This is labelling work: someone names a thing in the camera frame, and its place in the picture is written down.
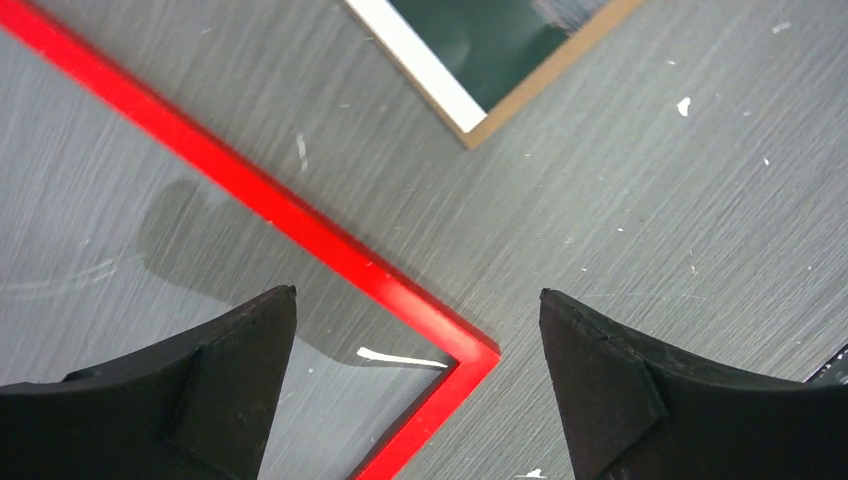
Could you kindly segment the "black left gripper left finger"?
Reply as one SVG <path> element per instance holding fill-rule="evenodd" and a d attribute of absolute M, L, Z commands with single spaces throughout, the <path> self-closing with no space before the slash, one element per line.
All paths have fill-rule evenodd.
<path fill-rule="evenodd" d="M 5 479 L 254 479 L 297 325 L 280 285 L 56 383 L 1 389 Z"/>

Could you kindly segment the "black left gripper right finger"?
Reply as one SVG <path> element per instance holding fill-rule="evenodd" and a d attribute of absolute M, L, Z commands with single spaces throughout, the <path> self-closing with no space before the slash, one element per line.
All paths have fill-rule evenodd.
<path fill-rule="evenodd" d="M 695 355 L 553 289 L 539 327 L 578 479 L 843 479 L 847 353 L 790 381 Z"/>

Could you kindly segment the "red picture frame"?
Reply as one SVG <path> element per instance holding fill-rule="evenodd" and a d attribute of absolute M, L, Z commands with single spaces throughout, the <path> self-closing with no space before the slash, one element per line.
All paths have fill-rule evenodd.
<path fill-rule="evenodd" d="M 1 25 L 454 358 L 355 478 L 394 478 L 498 363 L 479 329 L 45 11 L 4 1 Z"/>

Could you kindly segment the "brown fibreboard backing board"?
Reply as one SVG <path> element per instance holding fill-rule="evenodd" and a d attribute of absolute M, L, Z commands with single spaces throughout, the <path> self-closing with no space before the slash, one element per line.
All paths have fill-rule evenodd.
<path fill-rule="evenodd" d="M 398 69 L 406 76 L 418 93 L 427 101 L 438 116 L 452 130 L 458 140 L 469 150 L 478 147 L 484 140 L 491 136 L 497 129 L 503 126 L 523 106 L 539 95 L 548 85 L 557 79 L 565 70 L 573 65 L 581 56 L 586 54 L 598 41 L 609 34 L 615 27 L 630 16 L 639 6 L 641 0 L 610 0 L 602 1 L 604 7 L 593 16 L 589 22 L 581 27 L 564 45 L 557 48 L 555 52 L 526 77 L 520 84 L 507 95 L 507 97 L 495 106 L 490 116 L 475 127 L 470 133 L 462 134 L 452 126 L 446 115 L 440 108 L 423 93 L 421 87 L 412 81 L 403 71 L 397 61 L 391 58 L 387 49 L 374 39 L 369 30 L 364 26 L 350 10 L 351 14 L 361 22 L 374 41 L 385 51 Z"/>

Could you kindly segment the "sunset photo print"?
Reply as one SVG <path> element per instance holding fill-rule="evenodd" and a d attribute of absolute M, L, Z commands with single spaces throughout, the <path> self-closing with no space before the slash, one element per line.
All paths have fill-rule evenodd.
<path fill-rule="evenodd" d="M 375 40 L 462 134 L 602 7 L 602 1 L 358 0 Z"/>

